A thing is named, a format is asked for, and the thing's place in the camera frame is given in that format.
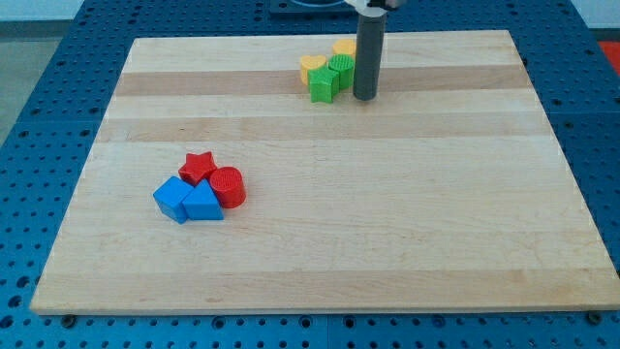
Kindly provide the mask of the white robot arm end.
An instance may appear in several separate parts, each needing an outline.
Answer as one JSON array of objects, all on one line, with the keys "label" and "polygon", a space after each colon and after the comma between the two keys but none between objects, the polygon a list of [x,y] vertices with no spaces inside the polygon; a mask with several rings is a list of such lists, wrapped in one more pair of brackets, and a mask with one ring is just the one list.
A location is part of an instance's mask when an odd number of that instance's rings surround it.
[{"label": "white robot arm end", "polygon": [[396,11],[407,3],[407,0],[344,0],[359,15],[379,17],[387,12]]}]

